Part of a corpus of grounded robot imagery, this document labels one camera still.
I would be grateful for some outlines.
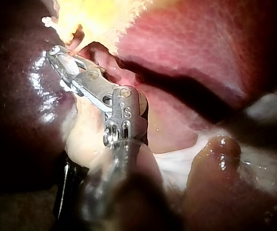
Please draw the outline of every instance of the metal grasper jaw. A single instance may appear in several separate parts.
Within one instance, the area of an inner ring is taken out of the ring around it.
[[[87,97],[105,114],[106,148],[80,186],[80,216],[87,222],[99,221],[107,212],[113,189],[135,171],[137,156],[152,155],[147,146],[148,102],[134,87],[109,82],[102,67],[62,46],[54,46],[46,56],[74,93]]]
[[[74,93],[87,97],[105,113],[105,146],[124,138],[137,139],[147,144],[148,103],[141,92],[131,86],[109,82],[104,68],[84,57],[71,54],[62,46],[54,46],[46,53],[46,57]]]

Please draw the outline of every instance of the yellow fat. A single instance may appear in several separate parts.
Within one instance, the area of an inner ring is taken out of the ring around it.
[[[126,34],[136,17],[151,5],[153,0],[57,0],[58,22],[54,27],[60,39],[69,44],[73,34],[82,26],[85,37],[75,51],[93,41],[106,46],[116,54],[120,36]]]

